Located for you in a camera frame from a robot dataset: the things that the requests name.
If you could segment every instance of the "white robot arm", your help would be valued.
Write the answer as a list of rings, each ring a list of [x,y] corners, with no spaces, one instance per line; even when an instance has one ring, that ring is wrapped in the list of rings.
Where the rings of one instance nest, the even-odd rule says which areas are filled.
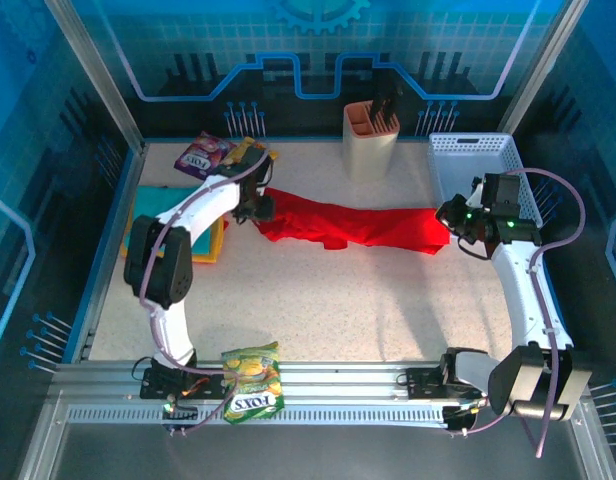
[[[455,375],[487,394],[499,415],[542,418],[552,370],[557,367],[550,418],[567,420],[591,368],[587,358],[574,351],[557,314],[546,281],[539,229],[533,220],[519,218],[519,186],[517,176],[486,174],[473,181],[470,198],[456,195],[437,211],[437,219],[456,235],[462,251],[492,261],[512,325],[513,350],[504,360],[499,362],[485,352],[460,351],[455,358]],[[485,256],[462,246],[462,242],[474,244],[478,240],[485,245]]]
[[[190,197],[193,197],[204,188],[217,184],[225,179],[226,177],[222,175],[211,175],[201,187],[190,195]],[[237,208],[239,196],[240,186],[236,183],[229,183],[228,185],[212,190],[192,203],[172,227],[182,227],[189,232],[190,244],[194,245],[201,234],[210,228],[218,218],[221,218],[224,214],[232,212]],[[187,199],[183,200],[170,210],[159,214],[157,216],[159,223],[163,225],[168,223],[176,212],[181,211],[186,200]],[[195,349],[188,336],[184,299],[177,303],[173,303],[168,309],[162,308],[161,305],[156,305],[156,309],[158,315],[157,325],[164,347],[180,364],[186,365],[195,352]],[[163,354],[158,349],[155,352],[154,358],[163,365],[176,368],[176,365],[172,365],[164,358]]]
[[[124,280],[139,296],[147,259],[157,237],[173,218],[164,238],[163,255],[157,258],[146,289],[146,301],[151,302],[156,317],[156,335],[166,355],[178,365],[196,362],[195,349],[188,336],[184,297],[192,282],[192,246],[201,234],[225,213],[232,212],[238,221],[248,218],[265,221],[274,216],[272,199],[263,195],[272,173],[268,157],[256,146],[249,147],[237,164],[220,166],[195,192],[178,205],[155,218],[139,217],[133,223]],[[227,182],[230,176],[252,173],[238,182]],[[168,369],[178,369],[162,350],[153,360]]]

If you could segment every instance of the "white tabletop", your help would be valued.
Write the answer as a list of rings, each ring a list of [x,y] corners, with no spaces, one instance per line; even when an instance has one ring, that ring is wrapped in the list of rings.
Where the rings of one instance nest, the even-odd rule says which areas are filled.
[[[192,186],[172,168],[184,144],[152,144],[143,185]],[[355,185],[340,142],[273,143],[280,152],[271,186],[354,208],[434,206],[427,145],[398,143],[384,180]],[[90,354],[134,360],[153,353],[146,314],[117,261]],[[430,256],[394,248],[272,243],[249,222],[232,224],[215,265],[195,265],[186,297],[200,359],[273,340],[284,361],[438,360],[448,346],[503,358],[510,321],[492,265],[454,245]]]

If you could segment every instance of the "white plastic basket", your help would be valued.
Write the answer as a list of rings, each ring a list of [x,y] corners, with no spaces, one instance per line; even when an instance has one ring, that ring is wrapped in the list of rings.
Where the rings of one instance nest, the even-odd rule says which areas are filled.
[[[460,193],[471,194],[474,177],[522,168],[515,141],[506,133],[434,133],[428,146],[428,166],[435,200],[441,205]],[[525,174],[520,175],[521,218],[543,225]]]

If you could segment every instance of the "green mat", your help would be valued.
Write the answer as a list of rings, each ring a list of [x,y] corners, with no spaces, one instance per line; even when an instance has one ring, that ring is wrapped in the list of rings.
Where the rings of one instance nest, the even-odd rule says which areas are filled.
[[[171,188],[171,187],[144,187],[137,189],[135,206],[132,212],[134,222],[140,215],[156,217],[160,213],[170,210],[188,195],[197,190],[197,187]],[[124,238],[124,245],[128,248],[130,234]],[[197,239],[192,247],[193,255],[208,255],[210,253],[210,228]]]

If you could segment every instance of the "fox's snack bag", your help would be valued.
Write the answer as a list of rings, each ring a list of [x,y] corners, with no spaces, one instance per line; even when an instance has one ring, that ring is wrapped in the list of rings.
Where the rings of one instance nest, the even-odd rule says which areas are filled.
[[[228,423],[270,418],[284,408],[278,346],[274,342],[221,354],[224,368],[242,375],[234,396],[224,407],[224,419]],[[226,384],[232,389],[235,379],[226,376]]]
[[[206,180],[234,147],[232,142],[201,132],[177,159],[175,168],[200,180]]]

